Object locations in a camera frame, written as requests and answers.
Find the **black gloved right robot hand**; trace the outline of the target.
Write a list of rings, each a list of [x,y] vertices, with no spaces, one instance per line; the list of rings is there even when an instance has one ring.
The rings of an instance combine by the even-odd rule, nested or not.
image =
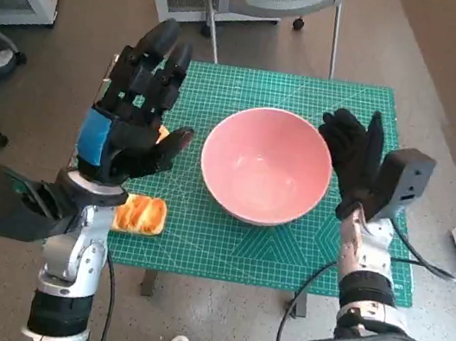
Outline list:
[[[367,127],[343,108],[324,113],[322,120],[318,131],[327,144],[337,175],[341,201],[335,215],[341,220],[371,196],[383,154],[382,115],[374,112]]]

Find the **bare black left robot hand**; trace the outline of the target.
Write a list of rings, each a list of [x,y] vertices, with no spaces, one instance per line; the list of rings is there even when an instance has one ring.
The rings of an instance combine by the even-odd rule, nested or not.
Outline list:
[[[78,169],[88,180],[121,185],[173,167],[193,139],[190,127],[160,133],[187,76],[192,46],[177,41],[179,23],[160,22],[125,46],[109,74],[107,89],[87,115],[77,141]]]

